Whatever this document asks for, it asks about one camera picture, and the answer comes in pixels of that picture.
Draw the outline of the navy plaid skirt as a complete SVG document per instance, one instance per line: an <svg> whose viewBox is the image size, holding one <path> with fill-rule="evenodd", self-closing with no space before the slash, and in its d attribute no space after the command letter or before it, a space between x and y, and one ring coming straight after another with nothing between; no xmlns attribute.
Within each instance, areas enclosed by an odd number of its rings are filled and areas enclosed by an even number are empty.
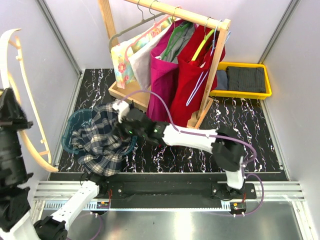
<svg viewBox="0 0 320 240"><path fill-rule="evenodd" d="M117 123L118 114L113 104L100 104L91 110L91 121L72 132L71 146L79 151L77 161L87 173L110 177L121 171L132 138L115 135L113 128Z"/></svg>

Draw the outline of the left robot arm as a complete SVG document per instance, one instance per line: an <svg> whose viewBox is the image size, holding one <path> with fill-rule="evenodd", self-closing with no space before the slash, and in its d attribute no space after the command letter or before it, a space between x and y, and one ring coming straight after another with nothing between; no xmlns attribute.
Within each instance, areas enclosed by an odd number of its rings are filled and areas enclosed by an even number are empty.
<svg viewBox="0 0 320 240"><path fill-rule="evenodd" d="M12 88L0 95L0 237L3 240L65 240L76 217L93 198L103 198L108 184L103 176L89 174L79 190L56 212L33 223L27 173L18 131L31 128Z"/></svg>

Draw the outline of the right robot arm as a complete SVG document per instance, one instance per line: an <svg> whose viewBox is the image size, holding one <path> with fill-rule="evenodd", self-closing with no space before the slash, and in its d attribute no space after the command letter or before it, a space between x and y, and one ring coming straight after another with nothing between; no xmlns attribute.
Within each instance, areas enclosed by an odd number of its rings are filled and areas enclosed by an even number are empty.
<svg viewBox="0 0 320 240"><path fill-rule="evenodd" d="M237 139L225 135L221 130L192 129L174 126L163 121L153 121L137 108L114 104L117 114L114 134L120 138L141 137L150 144L161 146L183 146L196 148L213 155L219 168L226 174L226 191L232 198L245 192L242 170L244 147Z"/></svg>

